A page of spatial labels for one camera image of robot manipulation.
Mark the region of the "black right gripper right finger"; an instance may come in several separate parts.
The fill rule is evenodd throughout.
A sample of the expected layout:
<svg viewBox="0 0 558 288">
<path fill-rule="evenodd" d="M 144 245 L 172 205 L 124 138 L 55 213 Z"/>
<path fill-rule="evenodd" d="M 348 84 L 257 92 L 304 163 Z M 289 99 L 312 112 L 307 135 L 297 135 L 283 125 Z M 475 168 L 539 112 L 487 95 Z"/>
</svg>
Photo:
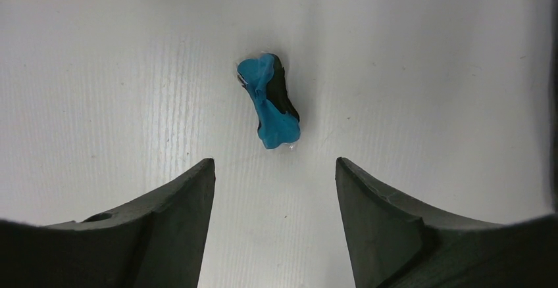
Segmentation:
<svg viewBox="0 0 558 288">
<path fill-rule="evenodd" d="M 556 287 L 557 215 L 494 224 L 447 212 L 336 161 L 357 287 Z"/>
</svg>

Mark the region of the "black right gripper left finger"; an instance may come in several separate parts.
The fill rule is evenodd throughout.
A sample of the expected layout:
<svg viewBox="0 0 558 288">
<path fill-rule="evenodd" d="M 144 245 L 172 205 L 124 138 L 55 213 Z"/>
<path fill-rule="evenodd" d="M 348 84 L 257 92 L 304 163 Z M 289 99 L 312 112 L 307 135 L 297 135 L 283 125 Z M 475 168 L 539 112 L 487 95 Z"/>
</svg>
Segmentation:
<svg viewBox="0 0 558 288">
<path fill-rule="evenodd" d="M 2 287 L 196 287 L 215 193 L 205 158 L 83 222 L 1 221 Z"/>
</svg>

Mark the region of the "blue eraser cloth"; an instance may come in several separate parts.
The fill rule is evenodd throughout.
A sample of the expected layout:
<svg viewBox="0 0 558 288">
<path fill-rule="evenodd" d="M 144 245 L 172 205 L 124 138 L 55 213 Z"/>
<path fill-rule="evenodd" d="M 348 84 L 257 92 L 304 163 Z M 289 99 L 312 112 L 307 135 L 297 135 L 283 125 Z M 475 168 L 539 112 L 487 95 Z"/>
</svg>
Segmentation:
<svg viewBox="0 0 558 288">
<path fill-rule="evenodd" d="M 286 70 L 280 58 L 264 53 L 237 65 L 237 78 L 258 117 L 257 135 L 266 149 L 293 144 L 301 136 L 300 116 L 288 97 Z"/>
</svg>

